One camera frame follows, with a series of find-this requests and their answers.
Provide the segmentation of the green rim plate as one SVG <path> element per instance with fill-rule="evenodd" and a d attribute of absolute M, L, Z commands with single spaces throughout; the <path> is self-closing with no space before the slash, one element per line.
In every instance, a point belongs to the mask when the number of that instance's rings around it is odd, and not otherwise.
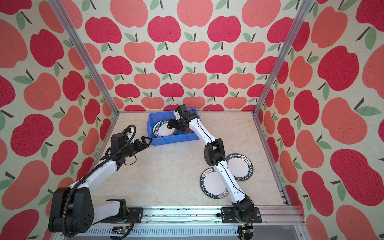
<path fill-rule="evenodd" d="M 163 120 L 159 121 L 154 125 L 153 128 L 153 134 L 157 138 L 162 138 L 162 137 L 168 137 L 168 136 L 173 136 L 177 133 L 177 130 L 175 128 L 169 129 L 168 128 L 168 123 L 169 120 Z"/>
<path fill-rule="evenodd" d="M 234 153 L 226 157 L 226 161 L 236 181 L 247 181 L 254 173 L 254 166 L 245 155 Z"/>
<path fill-rule="evenodd" d="M 214 168 L 208 168 L 202 172 L 199 184 L 203 193 L 211 199 L 222 199 L 229 194 L 220 175 Z"/>

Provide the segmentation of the green rim plate front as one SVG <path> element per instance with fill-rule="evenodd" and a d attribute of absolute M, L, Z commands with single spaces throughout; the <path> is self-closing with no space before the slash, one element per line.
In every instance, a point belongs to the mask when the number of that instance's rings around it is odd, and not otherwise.
<path fill-rule="evenodd" d="M 208 168 L 202 172 L 199 184 L 203 193 L 211 199 L 222 199 L 229 194 L 220 175 L 214 168 Z"/>

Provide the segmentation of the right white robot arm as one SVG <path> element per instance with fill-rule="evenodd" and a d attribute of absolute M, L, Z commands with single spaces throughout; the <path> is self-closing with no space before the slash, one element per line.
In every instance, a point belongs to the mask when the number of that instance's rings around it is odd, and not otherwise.
<path fill-rule="evenodd" d="M 168 129 L 184 130 L 189 128 L 205 144 L 204 159 L 219 174 L 231 196 L 234 214 L 240 223 L 249 224 L 254 216 L 255 205 L 245 194 L 231 173 L 227 161 L 223 140 L 214 137 L 202 124 L 200 116 L 180 105 L 174 111 L 174 118 L 169 120 Z"/>

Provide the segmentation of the blue plastic bin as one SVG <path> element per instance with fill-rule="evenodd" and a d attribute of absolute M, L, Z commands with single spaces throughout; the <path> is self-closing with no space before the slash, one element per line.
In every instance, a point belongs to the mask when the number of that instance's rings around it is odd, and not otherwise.
<path fill-rule="evenodd" d="M 148 137 L 153 138 L 151 145 L 160 146 L 160 145 L 199 140 L 199 137 L 189 129 L 186 129 L 184 131 L 177 130 L 177 133 L 173 136 L 162 137 L 162 138 L 155 137 L 155 135 L 153 134 L 154 125 L 159 121 L 174 119 L 175 110 L 176 108 L 170 111 L 163 111 L 163 112 L 149 114 L 148 122 L 147 122 L 147 132 L 148 132 Z"/>

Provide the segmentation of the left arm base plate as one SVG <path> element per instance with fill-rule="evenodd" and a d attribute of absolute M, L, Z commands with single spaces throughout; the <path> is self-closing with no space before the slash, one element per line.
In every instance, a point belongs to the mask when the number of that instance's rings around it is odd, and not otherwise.
<path fill-rule="evenodd" d="M 142 222 L 144 208 L 127 208 L 126 217 L 109 217 L 105 220 L 102 220 L 103 224 L 130 224 L 132 220 L 135 220 L 135 224 L 140 224 Z"/>

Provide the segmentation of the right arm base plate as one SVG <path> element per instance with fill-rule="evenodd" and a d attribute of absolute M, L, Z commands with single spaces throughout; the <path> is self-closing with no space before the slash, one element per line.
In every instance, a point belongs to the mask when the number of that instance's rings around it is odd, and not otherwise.
<path fill-rule="evenodd" d="M 238 219 L 233 207 L 222 207 L 220 215 L 223 224 L 261 224 L 262 217 L 259 208 L 254 208 L 250 215 L 244 221 Z"/>

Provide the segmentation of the left aluminium frame post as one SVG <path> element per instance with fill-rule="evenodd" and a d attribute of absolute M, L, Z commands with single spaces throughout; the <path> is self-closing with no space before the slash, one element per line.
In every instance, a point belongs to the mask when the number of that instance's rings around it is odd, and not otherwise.
<path fill-rule="evenodd" d="M 83 41 L 79 37 L 77 30 L 71 21 L 70 16 L 67 14 L 64 8 L 64 5 L 62 4 L 61 1 L 48 1 L 48 2 L 52 7 L 58 20 L 60 21 L 61 25 L 63 26 L 64 30 L 66 31 L 67 35 L 69 36 L 69 39 L 72 41 L 74 47 L 76 48 L 81 60 L 83 61 L 83 63 L 85 64 L 85 67 L 87 68 L 87 71 L 95 81 L 95 84 L 97 85 L 106 103 L 111 109 L 112 115 L 115 117 L 118 117 L 120 112 L 117 108 L 117 105 L 114 102 L 113 97 L 111 96 L 103 78 L 101 77 L 99 71 L 97 70 L 91 55 L 89 54 Z"/>

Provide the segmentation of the aluminium frame post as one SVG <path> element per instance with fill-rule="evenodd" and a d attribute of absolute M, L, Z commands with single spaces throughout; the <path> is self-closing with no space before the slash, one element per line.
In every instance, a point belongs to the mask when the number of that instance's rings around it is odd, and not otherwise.
<path fill-rule="evenodd" d="M 106 103 L 111 109 L 112 115 L 115 117 L 118 117 L 120 112 L 117 108 L 117 105 L 114 102 L 113 97 L 111 96 L 103 78 L 101 77 L 99 71 L 97 70 L 91 55 L 89 54 L 83 41 L 79 37 L 77 30 L 71 21 L 70 16 L 67 14 L 64 8 L 64 5 L 62 4 L 61 1 L 48 1 L 48 2 L 52 7 L 58 20 L 60 21 L 61 25 L 63 26 L 64 30 L 66 31 L 67 35 L 69 36 L 69 39 L 72 41 L 74 47 L 76 48 L 81 60 L 83 61 L 83 63 L 85 64 L 85 67 L 87 68 L 87 71 L 95 81 L 95 84 L 97 85 Z"/>
<path fill-rule="evenodd" d="M 294 21 L 292 23 L 292 26 L 290 27 L 290 30 L 287 34 L 287 37 L 285 41 L 283 42 L 282 48 L 279 51 L 278 57 L 275 61 L 275 64 L 272 68 L 271 73 L 269 74 L 267 81 L 265 83 L 265 86 L 263 88 L 261 96 L 258 98 L 255 110 L 252 112 L 252 117 L 255 119 L 259 111 L 261 110 L 263 104 L 265 103 L 265 100 L 268 96 L 268 93 L 274 83 L 274 81 L 277 79 L 277 75 L 280 72 L 282 65 L 285 61 L 286 56 L 289 54 L 289 51 L 293 49 L 293 42 L 296 39 L 300 28 L 306 19 L 310 8 L 312 4 L 314 4 L 315 1 L 301 1 L 301 5 L 298 8 L 298 12 L 294 18 Z"/>

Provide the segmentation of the aluminium front rail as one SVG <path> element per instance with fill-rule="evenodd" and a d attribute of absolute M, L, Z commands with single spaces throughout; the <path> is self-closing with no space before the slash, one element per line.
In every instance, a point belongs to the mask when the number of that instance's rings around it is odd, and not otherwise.
<path fill-rule="evenodd" d="M 261 224 L 223 224 L 220 215 L 222 207 L 228 206 L 136 206 L 133 208 L 144 208 L 142 222 L 135 224 L 126 237 L 123 234 L 128 224 L 102 222 L 74 237 L 105 237 L 108 240 L 203 237 L 234 237 L 236 240 L 311 239 L 298 207 L 259 207 Z"/>

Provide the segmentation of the right aluminium frame post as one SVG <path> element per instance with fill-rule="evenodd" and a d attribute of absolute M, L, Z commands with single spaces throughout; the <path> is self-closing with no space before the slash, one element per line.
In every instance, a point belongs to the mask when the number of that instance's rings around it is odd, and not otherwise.
<path fill-rule="evenodd" d="M 301 1 L 301 5 L 298 8 L 298 12 L 294 18 L 294 21 L 292 23 L 292 26 L 290 27 L 290 30 L 287 34 L 287 37 L 285 41 L 283 42 L 282 48 L 279 51 L 278 57 L 275 61 L 275 64 L 272 68 L 271 73 L 269 74 L 267 81 L 265 83 L 265 86 L 263 88 L 261 96 L 258 98 L 255 110 L 252 112 L 252 117 L 255 119 L 259 111 L 261 110 L 263 104 L 265 103 L 265 100 L 268 96 L 268 93 L 274 83 L 274 81 L 277 79 L 277 75 L 280 72 L 282 65 L 285 61 L 286 56 L 289 54 L 289 51 L 293 49 L 293 42 L 296 39 L 300 28 L 306 19 L 310 8 L 312 4 L 314 4 L 315 1 Z"/>

